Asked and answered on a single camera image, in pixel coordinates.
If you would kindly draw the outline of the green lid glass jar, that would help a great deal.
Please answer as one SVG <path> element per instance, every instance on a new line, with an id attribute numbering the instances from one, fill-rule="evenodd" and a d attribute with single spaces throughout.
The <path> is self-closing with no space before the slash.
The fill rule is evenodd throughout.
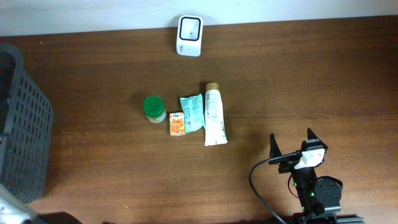
<path id="1" fill-rule="evenodd" d="M 167 112 L 163 100 L 158 96 L 150 96 L 144 100 L 143 109 L 151 123 L 161 123 L 165 120 Z"/>

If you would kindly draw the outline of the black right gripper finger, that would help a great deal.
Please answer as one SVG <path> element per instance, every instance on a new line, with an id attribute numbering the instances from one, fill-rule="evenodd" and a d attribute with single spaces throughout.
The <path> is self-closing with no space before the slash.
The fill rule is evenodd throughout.
<path id="1" fill-rule="evenodd" d="M 277 142 L 275 140 L 274 134 L 270 135 L 270 153 L 269 153 L 269 158 L 273 159 L 273 161 L 269 161 L 269 165 L 274 165 L 278 164 L 279 162 L 276 160 L 276 158 L 280 157 L 281 151 L 277 145 Z"/>
<path id="2" fill-rule="evenodd" d="M 319 138 L 312 131 L 311 128 L 307 128 L 307 142 L 319 142 Z"/>

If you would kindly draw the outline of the small orange juice carton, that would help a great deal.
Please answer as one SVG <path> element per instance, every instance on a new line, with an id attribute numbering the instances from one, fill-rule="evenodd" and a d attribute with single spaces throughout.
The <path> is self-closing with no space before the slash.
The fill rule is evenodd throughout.
<path id="1" fill-rule="evenodd" d="M 170 113 L 169 124 L 171 136 L 182 136 L 186 134 L 183 112 Z"/>

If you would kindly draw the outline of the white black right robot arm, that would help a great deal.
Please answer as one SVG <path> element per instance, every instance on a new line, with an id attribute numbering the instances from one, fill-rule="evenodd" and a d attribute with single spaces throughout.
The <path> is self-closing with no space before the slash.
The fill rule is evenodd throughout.
<path id="1" fill-rule="evenodd" d="M 310 129 L 301 148 L 283 155 L 275 136 L 270 135 L 269 164 L 277 164 L 281 174 L 289 173 L 293 180 L 297 197 L 302 206 L 301 213 L 295 213 L 293 223 L 364 223 L 363 217 L 338 217 L 341 211 L 340 200 L 343 191 L 341 180 L 330 176 L 317 176 L 315 168 L 324 163 L 328 146 Z"/>

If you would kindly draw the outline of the white tube with gold cap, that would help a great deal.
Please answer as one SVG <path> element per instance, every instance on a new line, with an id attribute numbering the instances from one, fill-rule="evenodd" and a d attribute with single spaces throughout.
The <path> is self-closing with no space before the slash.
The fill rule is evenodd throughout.
<path id="1" fill-rule="evenodd" d="M 205 93 L 205 146 L 227 142 L 220 86 L 218 83 L 208 83 Z"/>

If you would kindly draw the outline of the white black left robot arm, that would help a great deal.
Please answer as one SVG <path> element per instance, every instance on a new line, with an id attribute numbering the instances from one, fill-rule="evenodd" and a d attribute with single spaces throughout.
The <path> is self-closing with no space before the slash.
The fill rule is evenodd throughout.
<path id="1" fill-rule="evenodd" d="M 81 224 L 81 221 L 67 212 L 38 213 L 1 185 L 1 223 Z"/>

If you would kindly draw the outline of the teal wet wipes pack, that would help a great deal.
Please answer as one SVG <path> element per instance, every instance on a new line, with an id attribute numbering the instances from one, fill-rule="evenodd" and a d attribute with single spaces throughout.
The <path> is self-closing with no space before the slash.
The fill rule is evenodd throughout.
<path id="1" fill-rule="evenodd" d="M 180 104 L 184 113 L 186 133 L 195 132 L 205 127 L 202 94 L 180 98 Z"/>

